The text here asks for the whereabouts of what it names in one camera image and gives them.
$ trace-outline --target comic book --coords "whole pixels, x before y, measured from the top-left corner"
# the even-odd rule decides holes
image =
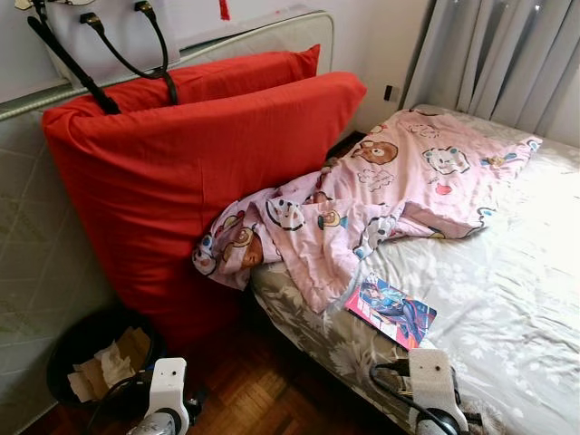
[[[344,305],[405,349],[419,347],[437,311],[370,273]]]

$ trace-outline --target gray floral bedsheet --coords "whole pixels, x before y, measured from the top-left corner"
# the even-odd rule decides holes
[[[453,114],[495,139],[527,136]],[[253,271],[256,298],[298,348],[411,432],[409,408],[368,377],[373,363],[406,352],[342,309],[371,268],[438,310],[423,346],[448,353],[462,397],[483,413],[486,433],[580,433],[579,165],[578,149],[546,140],[492,227],[465,240],[380,246],[343,299],[321,314],[305,304],[283,263]]]

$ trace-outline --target wooden floor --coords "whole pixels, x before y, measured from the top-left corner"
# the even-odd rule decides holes
[[[198,343],[186,359],[186,394],[208,392],[188,435],[403,433],[269,325],[237,324]],[[59,405],[24,435],[78,434],[90,416]],[[103,414],[93,433],[125,434],[133,424]]]

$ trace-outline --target black trash bin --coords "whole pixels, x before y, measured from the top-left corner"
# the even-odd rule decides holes
[[[53,397],[66,406],[93,408],[98,402],[81,403],[71,389],[67,375],[73,372],[73,364],[90,360],[99,350],[119,340],[125,330],[132,326],[141,328],[150,338],[150,350],[141,369],[151,366],[165,354],[161,336],[155,332],[149,320],[134,311],[114,308],[91,314],[71,327],[57,342],[46,368],[48,389]],[[103,411],[123,420],[142,415],[149,403],[149,387],[132,384],[121,387],[109,400]]]

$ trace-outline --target curtain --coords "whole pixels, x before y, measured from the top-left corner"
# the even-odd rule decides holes
[[[545,134],[580,63],[580,0],[437,0],[403,108]]]

